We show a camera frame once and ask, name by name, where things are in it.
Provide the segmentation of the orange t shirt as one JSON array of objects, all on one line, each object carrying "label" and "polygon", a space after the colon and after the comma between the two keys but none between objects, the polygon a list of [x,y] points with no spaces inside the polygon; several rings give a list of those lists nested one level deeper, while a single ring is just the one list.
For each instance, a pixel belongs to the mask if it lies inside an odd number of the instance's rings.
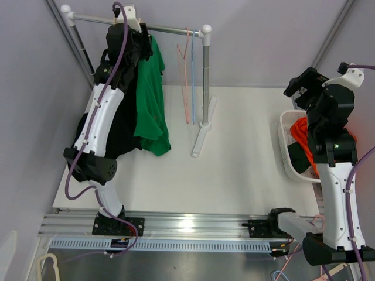
[{"label": "orange t shirt", "polygon": [[310,151],[308,146],[308,119],[307,117],[299,118],[291,127],[290,127],[291,136],[298,142],[303,150],[305,151],[308,160],[311,163],[311,167],[314,172],[318,175],[318,170],[316,168],[316,163],[313,160],[313,154]]}]

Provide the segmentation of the pink wire hanger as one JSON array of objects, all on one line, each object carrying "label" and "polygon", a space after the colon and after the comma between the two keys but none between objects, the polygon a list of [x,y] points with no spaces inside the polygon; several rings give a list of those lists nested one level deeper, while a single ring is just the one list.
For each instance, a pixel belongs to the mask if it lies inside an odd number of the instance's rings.
[{"label": "pink wire hanger", "polygon": [[185,28],[187,39],[185,48],[182,49],[180,44],[176,45],[177,57],[178,57],[178,69],[179,69],[179,77],[180,77],[180,84],[182,90],[182,98],[183,98],[183,106],[185,112],[185,120],[186,123],[189,125],[190,123],[190,115],[189,115],[189,104],[188,104],[188,76],[187,76],[187,67],[186,67],[186,55],[189,45],[189,29]]}]

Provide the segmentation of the blue wire hanger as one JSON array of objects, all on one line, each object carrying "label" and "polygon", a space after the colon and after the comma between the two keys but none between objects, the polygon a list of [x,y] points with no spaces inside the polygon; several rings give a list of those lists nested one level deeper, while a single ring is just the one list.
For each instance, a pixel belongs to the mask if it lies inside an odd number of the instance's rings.
[{"label": "blue wire hanger", "polygon": [[192,35],[192,43],[191,43],[191,50],[190,50],[190,58],[191,58],[191,79],[192,79],[192,124],[195,125],[196,123],[196,113],[195,113],[195,33],[197,29],[193,30]]}]

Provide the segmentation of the white and dark green shirt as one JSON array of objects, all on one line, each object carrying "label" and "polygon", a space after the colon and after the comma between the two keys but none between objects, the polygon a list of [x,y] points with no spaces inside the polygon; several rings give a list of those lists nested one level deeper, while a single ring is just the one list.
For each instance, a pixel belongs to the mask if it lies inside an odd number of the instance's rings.
[{"label": "white and dark green shirt", "polygon": [[297,173],[302,174],[311,166],[305,151],[298,142],[288,145],[288,153],[292,167]]}]

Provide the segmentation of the bright green t shirt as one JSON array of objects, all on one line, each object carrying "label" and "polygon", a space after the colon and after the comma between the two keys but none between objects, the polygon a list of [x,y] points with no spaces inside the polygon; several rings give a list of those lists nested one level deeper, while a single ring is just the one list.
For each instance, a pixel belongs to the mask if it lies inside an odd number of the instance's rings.
[{"label": "bright green t shirt", "polygon": [[136,87],[137,123],[134,136],[140,138],[141,148],[162,156],[171,150],[165,120],[162,74],[163,58],[156,39],[151,36],[153,55],[138,62]]}]

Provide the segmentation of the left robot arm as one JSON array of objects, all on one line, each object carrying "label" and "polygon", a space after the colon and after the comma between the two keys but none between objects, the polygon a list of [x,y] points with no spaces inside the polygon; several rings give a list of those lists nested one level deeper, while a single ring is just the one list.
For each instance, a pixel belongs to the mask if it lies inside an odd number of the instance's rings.
[{"label": "left robot arm", "polygon": [[94,73],[93,99],[85,113],[75,143],[65,148],[68,174],[64,192],[68,200],[77,200],[92,190],[100,209],[98,221],[114,235],[125,231],[124,206],[118,198],[113,178],[117,157],[126,148],[137,148],[132,135],[137,120],[135,79],[138,63],[153,56],[147,25],[139,29],[126,23],[108,28],[107,48]]}]

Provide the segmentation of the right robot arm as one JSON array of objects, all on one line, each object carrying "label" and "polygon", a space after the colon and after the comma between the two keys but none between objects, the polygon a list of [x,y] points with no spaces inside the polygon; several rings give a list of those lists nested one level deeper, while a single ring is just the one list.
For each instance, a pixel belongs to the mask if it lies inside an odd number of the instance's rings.
[{"label": "right robot arm", "polygon": [[366,245],[357,212],[354,176],[362,161],[345,127],[366,68],[341,63],[340,76],[329,79],[309,67],[284,90],[287,97],[300,93],[295,102],[307,115],[308,148],[321,181],[325,228],[315,227],[293,209],[276,208],[268,215],[267,231],[274,237],[287,233],[300,242],[312,266],[374,260],[374,249]]}]

